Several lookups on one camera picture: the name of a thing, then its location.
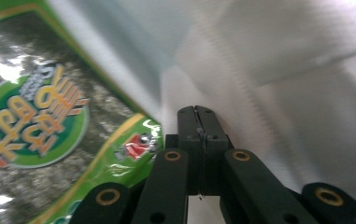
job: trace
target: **white cloth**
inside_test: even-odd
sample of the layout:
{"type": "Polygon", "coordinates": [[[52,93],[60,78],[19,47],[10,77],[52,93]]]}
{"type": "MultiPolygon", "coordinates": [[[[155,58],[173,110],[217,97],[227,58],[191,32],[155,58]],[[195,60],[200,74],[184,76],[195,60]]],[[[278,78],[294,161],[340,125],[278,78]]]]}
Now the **white cloth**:
{"type": "MultiPolygon", "coordinates": [[[[164,133],[176,133],[183,106],[209,107],[235,146],[256,153],[288,188],[321,181],[356,199],[356,1],[50,4],[164,133]]],[[[209,213],[218,207],[202,203],[209,213]]],[[[191,204],[189,223],[222,222],[191,204]]]]}

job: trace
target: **green logo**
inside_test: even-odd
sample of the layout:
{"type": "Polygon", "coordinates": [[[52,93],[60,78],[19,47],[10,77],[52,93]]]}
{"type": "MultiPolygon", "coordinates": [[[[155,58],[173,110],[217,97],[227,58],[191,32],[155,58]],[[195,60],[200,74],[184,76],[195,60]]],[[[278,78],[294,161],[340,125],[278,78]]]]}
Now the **green logo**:
{"type": "Polygon", "coordinates": [[[88,123],[89,99],[54,61],[0,83],[0,168],[35,168],[66,156],[88,123]]]}

